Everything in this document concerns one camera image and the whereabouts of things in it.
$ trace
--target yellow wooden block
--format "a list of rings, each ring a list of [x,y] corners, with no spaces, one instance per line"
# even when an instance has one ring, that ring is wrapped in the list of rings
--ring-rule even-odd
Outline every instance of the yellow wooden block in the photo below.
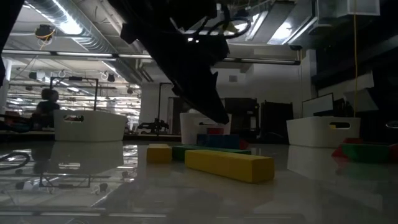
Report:
[[[172,161],[172,149],[166,144],[149,144],[147,162],[168,163]]]
[[[185,166],[249,183],[272,180],[275,174],[271,157],[210,150],[186,151]]]

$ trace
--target person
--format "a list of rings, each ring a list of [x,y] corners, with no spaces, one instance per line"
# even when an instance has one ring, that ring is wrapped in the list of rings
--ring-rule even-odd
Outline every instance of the person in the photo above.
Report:
[[[58,98],[59,94],[57,91],[43,89],[42,99],[45,101],[41,101],[37,105],[35,114],[39,114],[41,116],[53,116],[53,111],[60,109],[60,105],[57,104]]]
[[[42,99],[36,111],[32,114],[32,119],[35,123],[35,129],[42,129],[46,127],[54,127],[54,110],[59,110],[60,105],[57,103],[59,94],[55,90],[43,89]]]

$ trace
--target green foam mat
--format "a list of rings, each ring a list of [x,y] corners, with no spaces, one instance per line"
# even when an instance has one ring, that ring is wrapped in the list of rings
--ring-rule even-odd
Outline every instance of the green foam mat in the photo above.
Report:
[[[356,162],[385,162],[388,160],[390,148],[375,144],[342,144],[343,153]]]
[[[251,155],[250,150],[223,149],[223,148],[205,147],[205,146],[173,146],[173,148],[172,148],[173,160],[184,161],[185,160],[185,151],[200,150],[200,149],[201,150],[213,150],[213,151],[220,151],[220,152],[232,152],[232,153]]]

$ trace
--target glossy floor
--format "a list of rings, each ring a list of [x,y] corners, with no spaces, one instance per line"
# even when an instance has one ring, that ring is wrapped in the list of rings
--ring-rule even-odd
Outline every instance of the glossy floor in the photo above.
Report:
[[[332,149],[250,147],[275,159],[273,181],[146,164],[145,143],[3,145],[32,160],[0,172],[0,223],[398,223],[398,166],[334,160]]]

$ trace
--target white storage bin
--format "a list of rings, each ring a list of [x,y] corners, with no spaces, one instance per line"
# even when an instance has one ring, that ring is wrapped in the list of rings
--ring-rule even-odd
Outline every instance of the white storage bin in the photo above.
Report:
[[[72,117],[81,121],[70,121]],[[102,111],[54,111],[55,140],[79,142],[121,141],[125,116]]]
[[[359,138],[360,118],[309,117],[286,121],[289,142],[296,146],[338,147],[346,138]],[[348,123],[349,128],[334,128]]]
[[[198,134],[206,134],[207,128],[224,128],[224,134],[230,134],[232,116],[228,116],[228,124],[218,124],[201,113],[180,113],[181,143],[196,145]]]

